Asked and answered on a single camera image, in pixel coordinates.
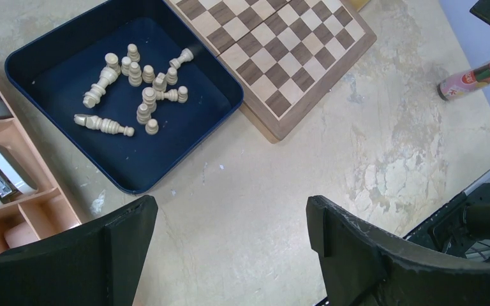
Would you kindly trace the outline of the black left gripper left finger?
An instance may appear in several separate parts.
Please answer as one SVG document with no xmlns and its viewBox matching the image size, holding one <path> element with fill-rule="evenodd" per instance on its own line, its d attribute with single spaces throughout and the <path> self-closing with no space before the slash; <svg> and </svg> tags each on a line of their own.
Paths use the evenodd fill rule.
<svg viewBox="0 0 490 306">
<path fill-rule="evenodd" d="M 0 254 L 0 305 L 132 305 L 156 222 L 145 195 Z"/>
</svg>

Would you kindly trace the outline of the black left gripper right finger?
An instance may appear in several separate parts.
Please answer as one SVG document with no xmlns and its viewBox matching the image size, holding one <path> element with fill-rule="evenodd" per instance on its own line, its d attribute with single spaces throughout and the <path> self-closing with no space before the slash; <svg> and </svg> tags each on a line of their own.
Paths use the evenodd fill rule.
<svg viewBox="0 0 490 306">
<path fill-rule="evenodd" d="M 331 305 L 490 305 L 490 263 L 404 240 L 320 195 L 306 219 Z"/>
</svg>

